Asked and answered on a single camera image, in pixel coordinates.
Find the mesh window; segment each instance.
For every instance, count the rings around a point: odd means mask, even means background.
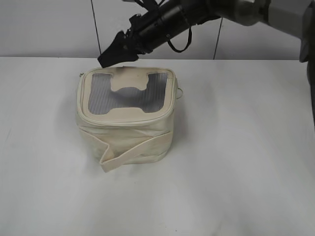
[[[158,112],[164,106],[167,73],[148,75],[149,81],[145,90],[134,87],[111,90],[109,74],[92,76],[89,110],[94,115],[105,115],[114,108],[140,108],[145,113]]]

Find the white wall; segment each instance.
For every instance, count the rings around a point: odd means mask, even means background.
[[[299,59],[301,40],[263,23],[223,20],[217,59]]]
[[[121,0],[93,0],[101,49],[129,18],[145,10]],[[167,44],[142,58],[212,59],[220,20],[193,27],[191,47],[173,52]],[[185,32],[173,39],[179,49]],[[224,20],[217,59],[298,59],[298,39],[263,24],[243,27]],[[0,0],[0,56],[92,57],[99,55],[90,0]]]
[[[0,56],[97,54],[89,0],[0,0]]]

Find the white tabletop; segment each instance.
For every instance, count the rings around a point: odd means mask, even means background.
[[[95,59],[0,58],[1,236],[314,236],[315,136],[297,61],[141,60],[175,71],[173,146],[105,174],[75,124]]]

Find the zippered pouch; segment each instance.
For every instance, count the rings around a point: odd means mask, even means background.
[[[94,69],[81,76],[77,125],[105,172],[165,157],[173,138],[177,79],[162,68]]]

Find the bag lid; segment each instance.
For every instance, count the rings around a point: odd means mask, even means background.
[[[98,125],[150,123],[173,111],[176,89],[176,77],[169,69],[94,69],[81,77],[78,114]]]

